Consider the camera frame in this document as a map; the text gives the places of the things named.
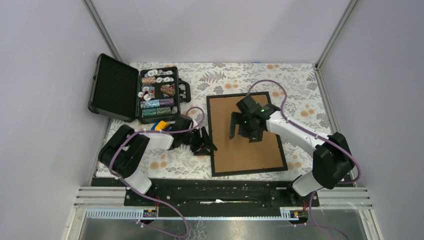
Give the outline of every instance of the yellow object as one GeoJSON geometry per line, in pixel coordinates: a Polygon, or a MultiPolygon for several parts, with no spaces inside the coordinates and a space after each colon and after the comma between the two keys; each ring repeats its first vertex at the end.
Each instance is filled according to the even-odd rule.
{"type": "Polygon", "coordinates": [[[154,130],[159,131],[159,130],[163,130],[164,128],[168,127],[168,123],[166,123],[165,121],[160,121],[156,127],[154,128],[154,130]]]}

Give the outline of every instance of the white wall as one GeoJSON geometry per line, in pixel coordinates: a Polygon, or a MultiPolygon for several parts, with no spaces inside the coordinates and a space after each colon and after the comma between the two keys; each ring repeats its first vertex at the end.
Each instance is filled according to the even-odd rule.
{"type": "Polygon", "coordinates": [[[0,238],[58,240],[106,118],[87,110],[109,53],[81,0],[0,2],[0,238]]]}
{"type": "Polygon", "coordinates": [[[125,62],[315,63],[349,0],[93,0],[125,62]]]}
{"type": "Polygon", "coordinates": [[[385,240],[424,236],[423,9],[359,1],[321,68],[385,240]]]}

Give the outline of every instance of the brown board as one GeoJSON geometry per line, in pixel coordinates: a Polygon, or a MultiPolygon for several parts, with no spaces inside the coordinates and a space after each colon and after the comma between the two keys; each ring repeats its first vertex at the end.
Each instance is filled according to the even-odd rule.
{"type": "MultiPolygon", "coordinates": [[[[249,139],[238,135],[230,140],[230,121],[232,112],[240,112],[236,103],[246,94],[207,96],[207,118],[209,135],[218,151],[211,154],[212,176],[267,173],[287,171],[280,138],[274,133],[264,131],[261,142],[249,143],[249,139]]],[[[268,92],[251,93],[253,99],[262,106],[270,102],[268,92]]]]}

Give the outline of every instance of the floral tablecloth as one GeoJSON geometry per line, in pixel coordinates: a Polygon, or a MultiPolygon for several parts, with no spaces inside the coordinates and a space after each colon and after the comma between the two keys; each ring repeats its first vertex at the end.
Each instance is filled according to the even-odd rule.
{"type": "MultiPolygon", "coordinates": [[[[201,107],[206,113],[206,96],[246,93],[256,81],[270,79],[282,84],[288,98],[284,112],[319,132],[330,133],[320,90],[312,64],[268,64],[268,63],[131,63],[139,70],[178,67],[181,79],[190,84],[191,102],[181,104],[181,113],[193,106],[201,107]]],[[[284,93],[276,85],[264,82],[256,85],[252,92],[269,92],[271,102],[280,106],[284,93]]],[[[188,115],[197,122],[201,119],[199,110],[191,110],[188,115]]],[[[136,130],[150,129],[152,125],[140,124],[137,120],[125,123],[112,120],[107,139],[123,124],[136,130]]],[[[207,117],[202,124],[208,128],[207,117]]],[[[297,176],[312,169],[312,158],[301,148],[283,137],[282,146],[287,160],[288,171],[267,173],[211,176],[211,158],[193,156],[187,146],[174,150],[147,151],[140,162],[140,169],[148,178],[182,179],[231,179],[231,180],[280,180],[292,181],[297,176]]],[[[102,163],[98,163],[96,177],[112,177],[102,163]]]]}

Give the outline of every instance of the poker chip set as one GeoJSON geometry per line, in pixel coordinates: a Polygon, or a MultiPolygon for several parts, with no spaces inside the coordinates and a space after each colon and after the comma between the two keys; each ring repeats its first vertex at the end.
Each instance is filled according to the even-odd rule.
{"type": "Polygon", "coordinates": [[[143,124],[173,121],[180,102],[189,102],[190,85],[178,68],[138,71],[102,53],[97,58],[88,109],[124,122],[143,124]]]}

